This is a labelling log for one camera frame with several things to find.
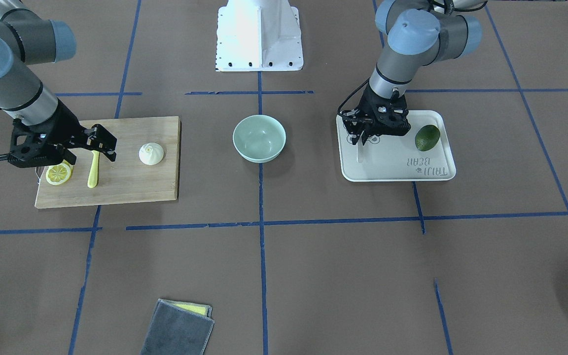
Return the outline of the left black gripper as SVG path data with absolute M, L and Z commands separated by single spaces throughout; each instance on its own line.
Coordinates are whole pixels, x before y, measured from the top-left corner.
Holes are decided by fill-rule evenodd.
M 389 98 L 366 88 L 356 108 L 341 110 L 341 119 L 349 133 L 350 143 L 357 144 L 360 140 L 365 145 L 374 136 L 406 135 L 411 129 L 408 112 L 406 99 L 396 88 L 390 92 Z

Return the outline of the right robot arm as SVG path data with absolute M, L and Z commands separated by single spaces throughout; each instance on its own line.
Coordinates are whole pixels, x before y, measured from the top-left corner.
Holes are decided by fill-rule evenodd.
M 72 58 L 72 29 L 42 19 L 20 0 L 0 0 L 0 110 L 13 119 L 10 151 L 0 154 L 18 168 L 76 164 L 73 148 L 115 161 L 117 138 L 101 124 L 83 127 L 76 115 L 32 72 L 30 65 Z

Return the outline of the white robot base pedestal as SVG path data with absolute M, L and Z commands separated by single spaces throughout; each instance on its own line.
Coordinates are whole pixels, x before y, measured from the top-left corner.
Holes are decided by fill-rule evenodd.
M 300 16 L 288 0 L 229 0 L 217 20 L 216 71 L 304 67 Z

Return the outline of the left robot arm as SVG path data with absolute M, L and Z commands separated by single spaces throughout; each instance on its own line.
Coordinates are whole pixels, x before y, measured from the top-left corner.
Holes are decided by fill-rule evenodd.
M 351 144 L 366 144 L 371 137 L 404 136 L 410 129 L 404 93 L 417 70 L 475 51 L 482 40 L 482 25 L 473 16 L 453 10 L 435 11 L 432 0 L 386 0 L 376 11 L 376 26 L 386 44 L 376 66 L 360 89 L 360 102 L 338 114 Z

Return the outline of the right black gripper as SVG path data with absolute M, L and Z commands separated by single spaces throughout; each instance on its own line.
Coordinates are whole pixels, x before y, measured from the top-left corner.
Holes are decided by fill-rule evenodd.
M 58 101 L 53 115 L 40 124 L 23 124 L 20 118 L 13 119 L 9 164 L 18 168 L 37 168 L 60 164 L 66 160 L 76 163 L 76 156 L 69 150 L 81 148 L 98 151 L 115 162 L 117 137 L 101 124 L 83 127 L 76 115 Z

